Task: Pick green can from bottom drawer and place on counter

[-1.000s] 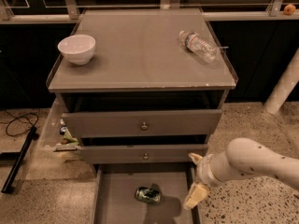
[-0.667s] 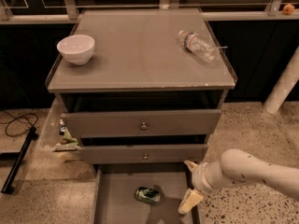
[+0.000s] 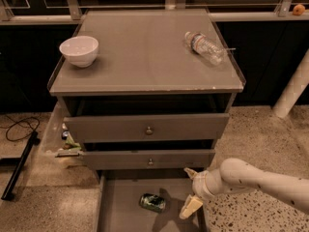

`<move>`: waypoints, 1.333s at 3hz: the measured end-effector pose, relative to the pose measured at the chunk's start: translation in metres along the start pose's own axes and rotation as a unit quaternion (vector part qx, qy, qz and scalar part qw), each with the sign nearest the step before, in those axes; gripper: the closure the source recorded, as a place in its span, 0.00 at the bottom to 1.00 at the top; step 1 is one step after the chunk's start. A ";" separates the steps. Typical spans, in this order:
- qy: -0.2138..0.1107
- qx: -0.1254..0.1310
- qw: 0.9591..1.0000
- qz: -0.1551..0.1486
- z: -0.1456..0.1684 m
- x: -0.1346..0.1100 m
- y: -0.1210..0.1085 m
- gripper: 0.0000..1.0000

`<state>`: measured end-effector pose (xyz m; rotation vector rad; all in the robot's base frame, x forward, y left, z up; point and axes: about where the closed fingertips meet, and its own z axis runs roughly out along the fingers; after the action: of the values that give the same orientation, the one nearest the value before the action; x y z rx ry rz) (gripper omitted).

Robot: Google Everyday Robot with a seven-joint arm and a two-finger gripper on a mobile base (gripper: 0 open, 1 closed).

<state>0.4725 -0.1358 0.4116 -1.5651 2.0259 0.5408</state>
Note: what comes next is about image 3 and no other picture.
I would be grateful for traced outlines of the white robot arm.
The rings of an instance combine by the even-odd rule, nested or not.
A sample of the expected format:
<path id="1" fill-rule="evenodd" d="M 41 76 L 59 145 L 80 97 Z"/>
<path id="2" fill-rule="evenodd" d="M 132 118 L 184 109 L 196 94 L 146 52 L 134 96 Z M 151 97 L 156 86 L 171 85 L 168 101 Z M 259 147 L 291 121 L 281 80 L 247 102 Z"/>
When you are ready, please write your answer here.
<path id="1" fill-rule="evenodd" d="M 193 213 L 218 195 L 258 190 L 305 214 L 309 213 L 309 180 L 259 169 L 238 158 L 223 160 L 214 170 L 196 172 L 186 167 L 192 180 L 193 195 L 188 195 L 180 218 Z"/>

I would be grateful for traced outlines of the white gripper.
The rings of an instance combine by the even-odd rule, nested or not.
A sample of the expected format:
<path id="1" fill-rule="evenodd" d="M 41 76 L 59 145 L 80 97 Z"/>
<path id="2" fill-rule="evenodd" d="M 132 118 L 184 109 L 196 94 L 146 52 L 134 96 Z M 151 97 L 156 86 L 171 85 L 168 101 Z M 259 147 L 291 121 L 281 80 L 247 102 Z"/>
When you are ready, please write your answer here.
<path id="1" fill-rule="evenodd" d="M 185 167 L 183 171 L 193 180 L 192 190 L 197 195 L 188 195 L 181 209 L 180 218 L 187 219 L 203 206 L 203 201 L 213 198 L 213 194 L 207 187 L 207 170 L 198 173 L 194 169 Z"/>

